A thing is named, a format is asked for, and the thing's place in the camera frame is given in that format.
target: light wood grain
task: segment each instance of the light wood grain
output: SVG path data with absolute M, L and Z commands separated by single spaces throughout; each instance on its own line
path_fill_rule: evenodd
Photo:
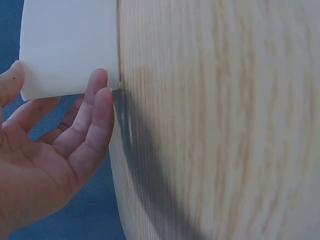
M 128 240 L 320 238 L 320 1 L 119 0 Z

